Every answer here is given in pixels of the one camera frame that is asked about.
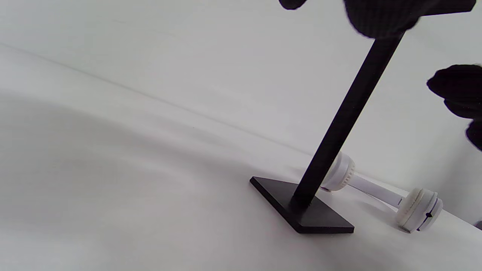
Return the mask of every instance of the ear cushion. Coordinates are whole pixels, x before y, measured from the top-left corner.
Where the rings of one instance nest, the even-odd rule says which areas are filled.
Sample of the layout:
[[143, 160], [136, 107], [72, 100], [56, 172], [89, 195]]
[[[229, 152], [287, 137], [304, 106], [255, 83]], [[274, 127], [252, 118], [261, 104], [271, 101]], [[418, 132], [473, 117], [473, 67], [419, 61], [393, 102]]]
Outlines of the ear cushion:
[[355, 162], [348, 155], [339, 153], [320, 186], [328, 191], [338, 191], [350, 182], [354, 173]]
[[423, 231], [423, 230], [428, 230], [432, 224], [435, 222], [435, 220], [439, 217], [440, 213], [442, 212], [443, 209], [443, 201], [442, 199], [435, 199], [435, 203], [430, 209], [429, 212], [426, 212], [426, 218], [422, 222], [422, 225], [418, 227], [417, 230]]
[[408, 219], [413, 214], [422, 198], [423, 189], [415, 188], [402, 201], [402, 203], [400, 204], [400, 208], [398, 209], [397, 215], [395, 216], [395, 221], [397, 221], [400, 226], [403, 227], [405, 223], [407, 223]]
[[343, 181], [340, 184], [340, 188], [337, 190], [342, 189], [343, 187], [347, 186], [347, 184], [350, 182], [351, 177], [355, 174], [355, 163], [353, 160], [350, 159], [349, 165], [348, 165], [348, 170], [346, 171], [345, 175], [343, 176]]

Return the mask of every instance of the finger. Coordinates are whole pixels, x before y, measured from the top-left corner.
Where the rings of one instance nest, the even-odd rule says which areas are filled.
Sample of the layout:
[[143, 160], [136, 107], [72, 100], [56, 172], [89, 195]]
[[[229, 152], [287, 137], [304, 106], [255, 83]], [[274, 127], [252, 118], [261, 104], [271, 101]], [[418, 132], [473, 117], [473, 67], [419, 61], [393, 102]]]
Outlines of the finger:
[[482, 150], [482, 121], [473, 121], [465, 134], [474, 146]]
[[460, 103], [482, 102], [482, 67], [453, 65], [441, 69], [427, 81], [436, 95]]
[[482, 106], [480, 103], [455, 103], [453, 101], [444, 100], [443, 103], [455, 115], [466, 119], [482, 118]]
[[287, 10], [295, 10], [301, 7], [306, 0], [280, 0], [281, 6]]

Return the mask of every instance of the black metal rod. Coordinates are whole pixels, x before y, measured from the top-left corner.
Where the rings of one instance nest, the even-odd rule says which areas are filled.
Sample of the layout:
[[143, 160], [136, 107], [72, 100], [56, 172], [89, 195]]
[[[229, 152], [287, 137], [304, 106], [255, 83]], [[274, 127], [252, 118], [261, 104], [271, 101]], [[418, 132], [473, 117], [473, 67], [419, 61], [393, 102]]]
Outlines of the black metal rod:
[[370, 94], [397, 49], [403, 34], [374, 41], [345, 99], [321, 141], [308, 169], [296, 188], [292, 200], [308, 207], [336, 155], [355, 125]]

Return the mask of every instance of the black square base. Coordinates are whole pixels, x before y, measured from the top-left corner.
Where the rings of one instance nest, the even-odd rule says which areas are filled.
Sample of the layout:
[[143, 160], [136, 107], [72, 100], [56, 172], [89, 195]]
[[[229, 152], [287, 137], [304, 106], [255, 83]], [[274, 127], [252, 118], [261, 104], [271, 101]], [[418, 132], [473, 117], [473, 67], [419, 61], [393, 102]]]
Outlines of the black square base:
[[352, 233], [355, 227], [317, 197], [308, 208], [291, 200], [297, 184], [252, 177], [250, 182], [298, 233]]

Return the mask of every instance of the headphones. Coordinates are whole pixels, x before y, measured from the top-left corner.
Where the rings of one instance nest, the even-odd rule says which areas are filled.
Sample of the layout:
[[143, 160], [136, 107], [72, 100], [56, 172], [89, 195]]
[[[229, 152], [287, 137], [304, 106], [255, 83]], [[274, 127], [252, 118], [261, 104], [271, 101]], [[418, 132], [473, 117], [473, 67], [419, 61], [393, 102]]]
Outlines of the headphones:
[[415, 188], [407, 197], [402, 197], [366, 180], [355, 174], [355, 163], [353, 160], [348, 155], [340, 152], [320, 186], [327, 191], [337, 191], [347, 184], [398, 208], [395, 220], [401, 228], [408, 232], [428, 229], [443, 208], [442, 200], [437, 197], [438, 193], [436, 192]]

